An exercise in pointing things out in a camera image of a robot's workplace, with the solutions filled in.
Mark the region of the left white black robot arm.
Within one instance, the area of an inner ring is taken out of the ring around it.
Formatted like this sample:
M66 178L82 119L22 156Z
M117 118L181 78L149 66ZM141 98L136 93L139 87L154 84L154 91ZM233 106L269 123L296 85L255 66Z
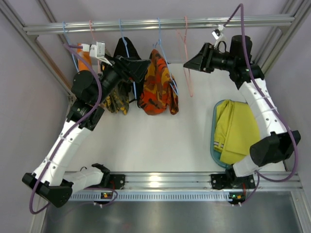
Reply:
M144 79L150 60L133 57L106 56L101 76L92 68L77 72L73 78L72 92L76 101L71 106L63 129L40 166L32 173L25 173L22 182L48 203L62 207L72 194L85 188L98 186L111 188L110 170L95 163L90 167L67 173L75 153L82 142L93 132L104 109L100 104L121 82L140 82Z

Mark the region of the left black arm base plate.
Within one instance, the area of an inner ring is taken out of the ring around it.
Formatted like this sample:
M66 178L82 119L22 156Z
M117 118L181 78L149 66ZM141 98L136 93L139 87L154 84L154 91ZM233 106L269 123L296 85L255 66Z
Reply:
M125 185L125 178L125 174L104 174L97 186L100 188L121 190Z

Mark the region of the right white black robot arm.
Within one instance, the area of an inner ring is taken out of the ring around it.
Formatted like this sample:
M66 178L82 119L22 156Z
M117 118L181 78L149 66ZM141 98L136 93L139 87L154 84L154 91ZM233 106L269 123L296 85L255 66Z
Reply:
M261 68L251 63L251 49L250 37L235 35L229 51L220 52L217 46L205 43L199 53L183 65L184 68L205 73L216 69L227 71L259 127L259 142L251 145L245 158L225 171L226 181L231 187L240 186L263 167L285 161L293 155L293 170L288 177L281 179L285 182L295 174L298 165L297 145L301 135L298 130L292 131L278 113Z

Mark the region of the blue hanger with camouflage trousers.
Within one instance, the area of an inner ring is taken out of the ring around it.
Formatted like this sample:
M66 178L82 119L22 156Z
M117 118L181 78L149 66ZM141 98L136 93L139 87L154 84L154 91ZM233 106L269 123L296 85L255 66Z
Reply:
M162 47L161 21L160 21L160 18L157 18L157 22L158 22L158 41L153 45L153 48L156 48L157 46L160 47L160 49L162 51L162 55L163 55L164 61L165 61L165 64L166 64L168 72L169 72L169 77L170 77L170 80L171 80L170 86L173 89L173 92L178 96L179 95L178 87L177 87L177 84L176 84L175 80L172 77L172 73L170 71L169 64L167 62L167 58L166 58L164 49Z

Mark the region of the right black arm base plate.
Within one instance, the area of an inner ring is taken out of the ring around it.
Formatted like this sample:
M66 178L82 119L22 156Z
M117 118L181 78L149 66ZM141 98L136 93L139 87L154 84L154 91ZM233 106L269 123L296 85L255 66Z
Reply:
M246 177L235 177L228 174L211 174L211 186L213 189L253 189L255 181L253 175Z

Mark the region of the orange red camouflage trousers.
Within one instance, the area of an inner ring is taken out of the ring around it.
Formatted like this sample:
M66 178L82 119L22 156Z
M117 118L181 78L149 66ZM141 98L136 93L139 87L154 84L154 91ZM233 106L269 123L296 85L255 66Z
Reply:
M170 86L171 80L163 56L156 49L150 54L151 64L144 78L143 92L137 105L148 115L155 116L169 109L171 115L179 112L178 96Z

